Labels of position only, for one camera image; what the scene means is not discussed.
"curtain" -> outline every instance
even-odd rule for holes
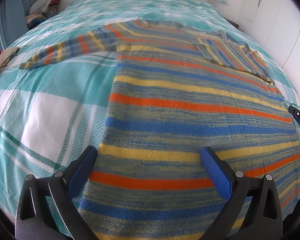
[[[37,0],[4,0],[0,5],[0,49],[4,50],[29,31],[25,17]]]

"metal screw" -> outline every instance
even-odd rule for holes
[[[270,174],[267,174],[267,175],[266,175],[266,179],[267,179],[267,180],[272,180],[273,178],[272,178],[272,176],[271,176]]]
[[[33,175],[32,174],[29,174],[26,176],[26,180],[31,180],[33,178]]]
[[[236,171],[235,172],[235,175],[239,178],[242,178],[243,177],[243,172],[242,171]]]
[[[56,176],[57,178],[61,177],[63,175],[63,171],[57,171],[54,176]]]

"bed sheet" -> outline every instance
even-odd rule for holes
[[[117,70],[115,52],[80,56],[34,71],[19,70],[19,65],[49,45],[98,26],[134,19],[169,20],[231,33],[258,51],[286,106],[294,104],[300,109],[293,84],[271,57],[205,2],[76,0],[15,41],[11,46],[21,47],[20,51],[0,75],[0,206],[11,220],[27,174],[50,176],[68,166],[87,145],[99,145]],[[74,203],[79,206],[80,198]],[[284,212],[291,212],[294,204],[291,202]]]

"gray knit cloth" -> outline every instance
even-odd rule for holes
[[[29,15],[34,13],[45,13],[49,8],[49,4],[52,0],[37,0],[29,10]]]

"striped sweater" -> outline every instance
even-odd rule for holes
[[[206,146],[235,171],[272,174],[283,217],[292,211],[300,191],[295,128],[247,44],[222,30],[130,21],[50,46],[20,68],[103,50],[118,52],[117,74],[79,207],[99,238],[198,239],[225,204],[200,163]]]

